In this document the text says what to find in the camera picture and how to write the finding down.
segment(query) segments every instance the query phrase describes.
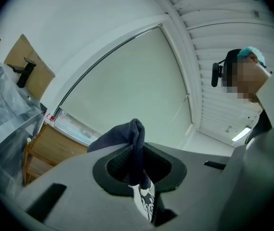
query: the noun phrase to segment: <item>faucet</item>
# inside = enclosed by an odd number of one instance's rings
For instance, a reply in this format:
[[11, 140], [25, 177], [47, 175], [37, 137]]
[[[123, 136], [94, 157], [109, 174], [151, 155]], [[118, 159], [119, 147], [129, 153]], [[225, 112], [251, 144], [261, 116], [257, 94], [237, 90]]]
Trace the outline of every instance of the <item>faucet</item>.
[[26, 81], [29, 78], [30, 74], [32, 73], [34, 67], [36, 66], [36, 63], [28, 58], [25, 58], [25, 61], [27, 62], [26, 67], [17, 67], [10, 64], [7, 64], [9, 67], [13, 69], [15, 73], [21, 74], [19, 80], [17, 81], [17, 86], [19, 88], [23, 88], [26, 85]]

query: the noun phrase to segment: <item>hair net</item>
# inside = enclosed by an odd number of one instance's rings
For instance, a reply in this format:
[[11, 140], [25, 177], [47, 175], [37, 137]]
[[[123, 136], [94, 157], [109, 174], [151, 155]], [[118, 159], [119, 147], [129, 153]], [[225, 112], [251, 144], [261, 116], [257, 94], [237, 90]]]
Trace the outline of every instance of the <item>hair net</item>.
[[254, 47], [252, 47], [252, 46], [248, 46], [248, 47], [243, 48], [243, 49], [239, 52], [239, 54], [237, 55], [237, 57], [247, 57], [247, 56], [249, 55], [250, 52], [253, 52], [253, 53], [257, 56], [259, 63], [260, 63], [264, 68], [266, 68], [264, 56], [262, 55], [262, 53], [261, 53], [257, 48], [254, 48]]

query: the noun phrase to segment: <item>ceiling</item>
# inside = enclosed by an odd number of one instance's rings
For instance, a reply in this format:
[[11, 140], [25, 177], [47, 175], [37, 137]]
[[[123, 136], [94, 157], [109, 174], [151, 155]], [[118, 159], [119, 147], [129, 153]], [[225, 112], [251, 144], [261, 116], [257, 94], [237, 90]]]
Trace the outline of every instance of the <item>ceiling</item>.
[[182, 18], [197, 55], [201, 88], [200, 132], [232, 146], [245, 138], [232, 138], [245, 126], [254, 127], [261, 112], [257, 104], [225, 93], [220, 82], [211, 86], [212, 64], [228, 51], [247, 46], [264, 55], [267, 70], [274, 72], [274, 14], [261, 0], [170, 0]]

